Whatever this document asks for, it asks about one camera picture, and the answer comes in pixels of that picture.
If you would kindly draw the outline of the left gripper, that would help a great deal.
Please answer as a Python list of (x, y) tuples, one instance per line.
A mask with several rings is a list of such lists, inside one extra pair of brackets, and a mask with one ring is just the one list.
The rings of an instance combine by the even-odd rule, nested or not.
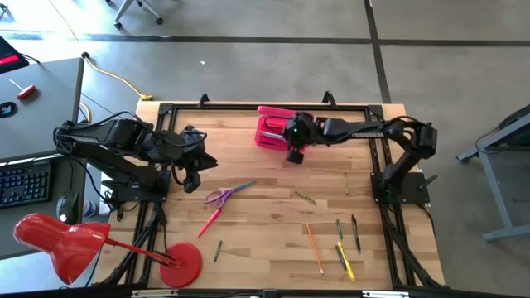
[(207, 170), (215, 168), (218, 160), (205, 152), (205, 144), (201, 138), (185, 138), (182, 155), (173, 162), (179, 169)]

